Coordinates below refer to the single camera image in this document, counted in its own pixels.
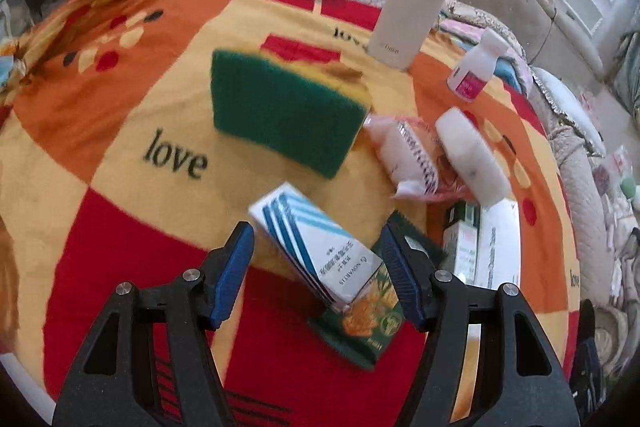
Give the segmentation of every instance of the blanket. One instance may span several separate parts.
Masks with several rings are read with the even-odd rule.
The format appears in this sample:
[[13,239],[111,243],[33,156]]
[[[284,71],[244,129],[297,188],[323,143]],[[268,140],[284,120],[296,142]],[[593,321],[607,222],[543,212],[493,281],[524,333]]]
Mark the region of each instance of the blanket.
[[[446,34],[432,33],[408,71],[369,57],[364,46],[379,14],[350,0],[71,0],[15,43],[25,74],[12,72],[0,106],[1,341],[54,399],[118,283],[158,285],[197,266],[248,218],[251,203],[284,181],[366,245],[395,208],[439,240],[443,209],[393,200],[364,136],[326,180],[215,130],[213,49],[273,42],[275,53],[289,42],[289,55],[330,57],[361,72],[380,114],[434,121],[453,105],[465,111],[510,179],[522,291],[570,371],[578,262],[540,122],[497,78],[473,103],[452,93],[446,78],[463,52]],[[157,136],[166,161],[149,154]],[[176,161],[178,151],[199,157],[197,168]],[[210,344],[239,423],[394,424],[424,335],[403,325],[369,373],[310,331],[307,318],[321,312],[258,235],[231,318]],[[469,410],[478,352],[470,341],[456,418]]]
[[[480,42],[480,39],[482,38],[482,34],[486,31],[486,28],[473,26],[454,19],[441,20],[438,29],[452,35],[456,35],[460,39],[463,39],[465,44],[469,42],[470,46],[466,44],[465,49],[470,49],[471,47],[478,45],[478,42]],[[498,59],[495,75],[503,79],[511,87],[514,87],[518,92],[524,93],[525,97],[529,96],[531,87],[533,86],[531,69],[523,58],[514,51],[511,44],[504,55]]]

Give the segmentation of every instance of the bottle cap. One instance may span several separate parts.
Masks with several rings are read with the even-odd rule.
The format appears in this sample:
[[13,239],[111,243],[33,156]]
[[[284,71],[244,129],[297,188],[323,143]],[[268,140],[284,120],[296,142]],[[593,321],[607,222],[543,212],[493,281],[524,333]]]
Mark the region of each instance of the bottle cap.
[[491,51],[494,55],[497,55],[498,57],[504,54],[509,47],[509,45],[507,44],[507,41],[505,41],[500,35],[498,35],[491,28],[487,28],[484,30],[484,33],[482,34],[482,38],[480,39],[479,46],[488,51]]

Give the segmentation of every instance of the white eraser sponge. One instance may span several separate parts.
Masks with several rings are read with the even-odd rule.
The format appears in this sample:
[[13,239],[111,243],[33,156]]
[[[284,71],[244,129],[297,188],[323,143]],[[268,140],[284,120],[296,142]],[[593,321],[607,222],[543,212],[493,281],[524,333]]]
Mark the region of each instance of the white eraser sponge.
[[478,130],[457,107],[436,121],[438,137],[452,167],[482,206],[503,200],[511,185]]

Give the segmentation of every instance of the metal screw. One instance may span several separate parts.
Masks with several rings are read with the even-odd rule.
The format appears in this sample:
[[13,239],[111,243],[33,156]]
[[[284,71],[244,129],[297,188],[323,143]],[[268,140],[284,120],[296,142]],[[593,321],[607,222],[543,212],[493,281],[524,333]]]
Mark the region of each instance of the metal screw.
[[197,280],[198,277],[200,277],[200,270],[198,270],[197,268],[190,268],[182,272],[182,278],[187,282]]
[[451,272],[446,270],[438,270],[435,273],[436,279],[440,282],[450,282],[453,279]]
[[131,286],[129,281],[121,282],[116,286],[116,293],[118,295],[126,295],[131,291],[131,288],[133,288],[133,286]]
[[511,297],[515,297],[520,292],[520,290],[518,290],[518,287],[514,284],[511,284],[510,282],[505,284],[502,289],[507,295],[510,295]]

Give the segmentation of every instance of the white fluffy pillow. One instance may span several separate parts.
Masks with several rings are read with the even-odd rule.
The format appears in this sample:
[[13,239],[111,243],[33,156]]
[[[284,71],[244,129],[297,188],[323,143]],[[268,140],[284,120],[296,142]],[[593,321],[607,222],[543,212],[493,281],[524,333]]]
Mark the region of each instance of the white fluffy pillow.
[[588,150],[591,149],[591,153],[605,156],[607,150],[604,147],[600,133],[598,133],[591,122],[591,118],[589,118],[589,115],[571,90],[548,71],[541,68],[531,68],[531,70],[534,72],[534,79],[538,81],[538,85],[554,113],[564,117],[567,123],[586,140]]

